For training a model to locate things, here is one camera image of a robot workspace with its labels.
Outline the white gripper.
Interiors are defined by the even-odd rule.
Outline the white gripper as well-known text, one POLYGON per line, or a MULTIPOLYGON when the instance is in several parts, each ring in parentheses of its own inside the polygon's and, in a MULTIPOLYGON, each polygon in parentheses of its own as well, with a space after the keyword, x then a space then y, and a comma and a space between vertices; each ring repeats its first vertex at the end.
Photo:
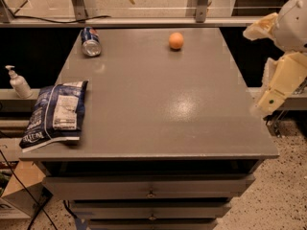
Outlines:
POLYGON ((274 24, 275 45, 284 52, 297 52, 279 60, 268 58, 262 86, 250 108, 259 117, 272 115, 307 78, 307 56, 303 54, 307 52, 307 0, 289 0, 279 14, 270 13, 247 26, 243 36, 251 41, 273 39, 274 24))

